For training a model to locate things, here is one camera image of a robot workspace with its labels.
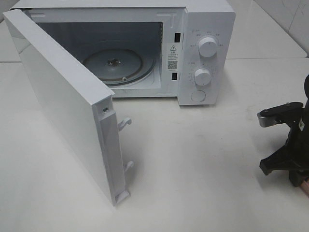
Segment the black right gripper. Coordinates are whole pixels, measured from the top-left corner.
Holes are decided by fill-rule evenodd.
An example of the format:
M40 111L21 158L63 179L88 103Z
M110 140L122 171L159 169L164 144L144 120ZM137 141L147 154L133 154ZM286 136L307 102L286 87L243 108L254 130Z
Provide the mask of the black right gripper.
M299 187L306 179L304 171L309 170L309 102L297 115L298 118L291 127L286 146L281 147L269 157L260 161L260 169L264 175L272 171L289 170L293 163L299 171L291 171L291 183Z

